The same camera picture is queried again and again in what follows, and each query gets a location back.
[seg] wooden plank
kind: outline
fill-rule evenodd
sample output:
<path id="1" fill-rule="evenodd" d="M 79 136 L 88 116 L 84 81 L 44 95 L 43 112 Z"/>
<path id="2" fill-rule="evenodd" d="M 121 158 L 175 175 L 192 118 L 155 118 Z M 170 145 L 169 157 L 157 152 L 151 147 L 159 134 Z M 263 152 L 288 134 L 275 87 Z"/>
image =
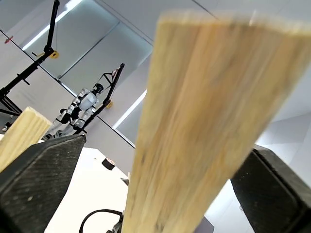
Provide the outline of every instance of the wooden plank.
<path id="1" fill-rule="evenodd" d="M 193 232 L 310 59 L 299 25 L 163 16 L 122 232 Z"/>
<path id="2" fill-rule="evenodd" d="M 37 143 L 51 126 L 51 122 L 31 107 L 16 119 L 0 141 L 0 172 Z"/>

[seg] white table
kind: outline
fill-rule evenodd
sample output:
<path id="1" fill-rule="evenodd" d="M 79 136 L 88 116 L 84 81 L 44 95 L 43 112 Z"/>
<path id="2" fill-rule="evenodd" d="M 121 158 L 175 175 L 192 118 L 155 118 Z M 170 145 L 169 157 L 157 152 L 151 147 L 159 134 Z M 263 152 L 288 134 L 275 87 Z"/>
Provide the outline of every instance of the white table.
<path id="1" fill-rule="evenodd" d="M 45 233 L 78 233 L 82 220 L 90 212 L 125 209 L 127 178 L 117 167 L 112 171 L 102 165 L 105 156 L 98 149 L 83 148 L 68 191 L 49 222 Z M 119 216 L 96 213 L 84 225 L 84 233 L 105 233 Z"/>

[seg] tripod stand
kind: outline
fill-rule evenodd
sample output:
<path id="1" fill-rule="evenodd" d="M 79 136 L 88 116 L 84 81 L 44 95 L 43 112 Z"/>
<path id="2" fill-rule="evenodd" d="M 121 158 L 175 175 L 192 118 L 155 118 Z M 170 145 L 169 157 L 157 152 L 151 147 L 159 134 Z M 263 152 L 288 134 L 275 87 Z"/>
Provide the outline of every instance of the tripod stand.
<path id="1" fill-rule="evenodd" d="M 49 56 L 51 56 L 54 53 L 54 49 L 52 49 L 52 40 L 53 40 L 53 34 L 54 34 L 54 28 L 55 28 L 55 20 L 57 16 L 57 11 L 59 7 L 59 0 L 54 0 L 53 4 L 53 10 L 52 10 L 52 16 L 50 21 L 50 29 L 48 34 L 48 41 L 45 45 L 43 51 L 44 54 L 40 56 L 36 61 L 34 61 L 30 66 L 28 66 L 23 72 L 20 74 L 17 74 L 17 77 L 14 78 L 7 86 L 0 89 L 0 103 L 7 108 L 1 109 L 0 112 L 13 115 L 13 116 L 19 116 L 21 114 L 20 108 L 13 103 L 8 97 L 7 94 L 11 91 L 11 89 L 16 86 L 20 81 L 24 81 L 27 85 L 30 85 L 29 82 L 26 81 L 26 79 L 31 75 L 36 69 L 38 69 L 38 66 L 43 63 Z"/>

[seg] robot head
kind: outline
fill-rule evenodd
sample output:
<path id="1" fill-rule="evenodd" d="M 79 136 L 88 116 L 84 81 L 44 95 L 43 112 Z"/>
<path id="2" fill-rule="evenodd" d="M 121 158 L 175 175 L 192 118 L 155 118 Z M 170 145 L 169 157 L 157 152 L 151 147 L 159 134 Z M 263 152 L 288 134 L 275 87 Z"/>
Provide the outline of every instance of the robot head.
<path id="1" fill-rule="evenodd" d="M 96 83 L 93 87 L 92 93 L 94 95 L 99 95 L 100 93 L 102 93 L 104 90 L 103 85 L 101 85 L 100 83 Z"/>

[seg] ceiling light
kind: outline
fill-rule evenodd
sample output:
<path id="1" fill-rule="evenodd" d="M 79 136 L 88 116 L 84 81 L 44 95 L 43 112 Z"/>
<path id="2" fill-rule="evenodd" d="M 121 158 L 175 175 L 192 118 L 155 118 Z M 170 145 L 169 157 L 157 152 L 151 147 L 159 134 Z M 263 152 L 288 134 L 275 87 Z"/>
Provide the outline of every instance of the ceiling light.
<path id="1" fill-rule="evenodd" d="M 83 0 L 70 0 L 66 5 L 65 8 L 66 10 L 63 11 L 58 17 L 55 19 L 55 23 L 60 21 L 66 14 L 69 13 L 73 8 L 75 8 L 80 2 Z M 46 26 L 41 32 L 38 33 L 31 41 L 29 41 L 23 48 L 22 50 L 26 50 L 29 48 L 30 45 L 32 45 L 36 40 L 38 40 L 44 33 L 46 33 L 50 29 L 50 25 Z"/>
<path id="2" fill-rule="evenodd" d="M 147 90 L 141 94 L 141 96 L 132 104 L 132 106 L 126 110 L 126 112 L 121 116 L 121 118 L 112 126 L 112 129 L 115 130 L 127 117 L 131 114 L 131 112 L 139 105 L 140 102 L 145 98 L 147 94 Z"/>

